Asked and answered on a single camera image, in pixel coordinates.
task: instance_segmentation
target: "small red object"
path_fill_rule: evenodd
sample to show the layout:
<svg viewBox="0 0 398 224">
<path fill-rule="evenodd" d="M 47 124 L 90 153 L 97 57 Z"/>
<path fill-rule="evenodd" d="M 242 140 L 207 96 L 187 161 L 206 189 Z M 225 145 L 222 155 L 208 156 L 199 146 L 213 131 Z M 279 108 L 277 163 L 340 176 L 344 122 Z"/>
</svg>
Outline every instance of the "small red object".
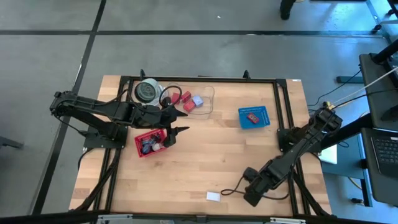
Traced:
<svg viewBox="0 0 398 224">
<path fill-rule="evenodd" d="M 183 108 L 189 113 L 195 108 L 195 103 L 192 100 L 190 100 L 188 103 L 184 104 Z"/>
<path fill-rule="evenodd" d="M 190 98 L 191 98 L 191 93 L 190 93 L 189 91 L 186 91 L 186 92 L 181 96 L 182 103 L 186 103 Z"/>
<path fill-rule="evenodd" d="M 249 113 L 248 119 L 251 120 L 253 124 L 257 124 L 259 122 L 259 118 L 256 115 L 254 115 L 254 113 Z"/>
<path fill-rule="evenodd" d="M 148 154 L 145 154 L 145 155 L 144 155 L 144 154 L 141 152 L 141 149 L 142 149 L 142 144 L 141 144 L 141 142 L 142 142 L 142 140 L 150 140 L 150 137 L 151 137 L 152 135 L 154 135 L 154 134 L 155 134 L 155 135 L 158 134 L 158 135 L 160 136 L 160 142 L 163 142 L 164 139 L 166 138 L 166 135 L 165 135 L 165 133 L 164 133 L 164 131 L 163 131 L 162 129 L 155 129 L 155 130 L 153 130 L 153 131 L 150 131 L 150 132 L 145 133 L 145 134 L 141 134 L 141 135 L 139 135 L 139 136 L 137 136 L 137 137 L 134 138 L 134 141 L 136 142 L 136 148 L 137 148 L 138 156 L 139 156 L 140 158 L 141 158 L 141 157 L 147 157 L 147 156 L 149 156 L 149 155 L 153 155 L 153 154 L 155 154 L 155 153 L 158 153 L 158 152 L 163 151 L 163 150 L 166 149 L 166 147 L 164 147 L 164 146 L 162 145 L 162 147 L 161 147 L 159 150 L 151 151 L 151 152 L 148 153 Z"/>
<path fill-rule="evenodd" d="M 178 100 L 178 97 L 179 97 L 180 95 L 178 94 L 178 93 L 173 93 L 173 96 L 172 96 L 172 103 L 174 103 L 174 102 L 176 102 L 175 104 L 177 105 L 177 104 L 180 104 L 180 101 Z"/>
</svg>

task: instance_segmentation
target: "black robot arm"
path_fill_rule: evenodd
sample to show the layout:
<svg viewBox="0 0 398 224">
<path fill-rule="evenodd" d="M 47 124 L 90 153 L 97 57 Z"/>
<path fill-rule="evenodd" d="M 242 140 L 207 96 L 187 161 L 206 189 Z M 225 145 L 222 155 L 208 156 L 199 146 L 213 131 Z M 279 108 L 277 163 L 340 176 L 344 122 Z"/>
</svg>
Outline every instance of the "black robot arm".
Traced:
<svg viewBox="0 0 398 224">
<path fill-rule="evenodd" d="M 293 128 L 279 140 L 280 148 L 285 149 L 283 156 L 269 160 L 259 171 L 248 167 L 244 178 L 250 182 L 245 188 L 244 199 L 256 206 L 262 195 L 276 189 L 288 176 L 294 177 L 294 165 L 306 152 L 318 152 L 314 147 L 326 135 L 332 135 L 341 126 L 342 119 L 333 111 L 319 109 L 302 128 Z"/>
<path fill-rule="evenodd" d="M 122 94 L 109 102 L 102 102 L 78 96 L 70 91 L 56 92 L 50 111 L 58 119 L 62 116 L 71 116 L 90 126 L 87 132 L 80 131 L 86 137 L 85 147 L 124 147 L 126 126 L 140 129 L 166 129 L 167 137 L 163 145 L 169 147 L 175 144 L 178 132 L 188 129 L 188 127 L 171 128 L 171 123 L 176 121 L 177 117 L 188 115 L 175 109 L 169 97 L 162 101 L 160 109 L 132 100 L 120 102 L 118 98 Z M 103 121 L 94 114 L 106 116 L 110 122 Z"/>
</svg>

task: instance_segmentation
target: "laptop keyboard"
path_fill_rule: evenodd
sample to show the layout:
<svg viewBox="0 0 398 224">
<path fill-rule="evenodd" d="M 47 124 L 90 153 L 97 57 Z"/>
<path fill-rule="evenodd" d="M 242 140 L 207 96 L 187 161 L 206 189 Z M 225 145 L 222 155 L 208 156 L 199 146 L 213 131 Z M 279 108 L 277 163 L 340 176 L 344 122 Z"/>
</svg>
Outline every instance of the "laptop keyboard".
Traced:
<svg viewBox="0 0 398 224">
<path fill-rule="evenodd" d="M 374 140 L 374 147 L 376 148 L 379 163 L 398 165 L 398 141 L 376 138 Z"/>
</svg>

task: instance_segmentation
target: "white card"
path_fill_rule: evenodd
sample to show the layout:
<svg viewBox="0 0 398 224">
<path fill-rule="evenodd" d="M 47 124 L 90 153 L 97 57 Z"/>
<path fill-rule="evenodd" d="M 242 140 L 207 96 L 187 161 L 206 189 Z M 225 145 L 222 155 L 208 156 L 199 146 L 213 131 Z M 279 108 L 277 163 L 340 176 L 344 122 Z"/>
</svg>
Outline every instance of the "white card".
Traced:
<svg viewBox="0 0 398 224">
<path fill-rule="evenodd" d="M 207 200 L 212 200 L 215 202 L 220 202 L 220 194 L 219 193 L 214 193 L 214 192 L 207 192 L 206 196 Z"/>
</svg>

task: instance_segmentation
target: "small cube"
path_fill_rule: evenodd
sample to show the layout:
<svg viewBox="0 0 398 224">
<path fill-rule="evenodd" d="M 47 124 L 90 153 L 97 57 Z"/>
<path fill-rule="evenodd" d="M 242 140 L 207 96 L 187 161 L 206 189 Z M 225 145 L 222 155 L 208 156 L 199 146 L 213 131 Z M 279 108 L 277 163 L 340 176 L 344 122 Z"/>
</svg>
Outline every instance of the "small cube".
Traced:
<svg viewBox="0 0 398 224">
<path fill-rule="evenodd" d="M 192 101 L 195 103 L 196 107 L 201 107 L 203 105 L 203 100 L 198 95 L 194 96 Z"/>
<path fill-rule="evenodd" d="M 178 100 L 178 97 L 179 97 L 180 95 L 178 94 L 178 93 L 173 93 L 173 96 L 172 96 L 172 103 L 174 103 L 174 102 L 176 102 L 175 104 L 177 105 L 177 104 L 180 104 L 180 101 Z"/>
<path fill-rule="evenodd" d="M 182 103 L 186 103 L 190 98 L 191 98 L 191 93 L 190 93 L 189 91 L 186 91 L 186 92 L 181 96 Z"/>
<path fill-rule="evenodd" d="M 253 113 L 248 114 L 248 119 L 251 120 L 251 122 L 253 122 L 253 124 L 257 124 L 259 122 L 259 118 L 256 115 L 254 115 Z"/>
<path fill-rule="evenodd" d="M 195 103 L 192 100 L 190 100 L 190 101 L 188 101 L 187 103 L 184 104 L 183 108 L 188 113 L 190 113 L 195 108 Z"/>
</svg>

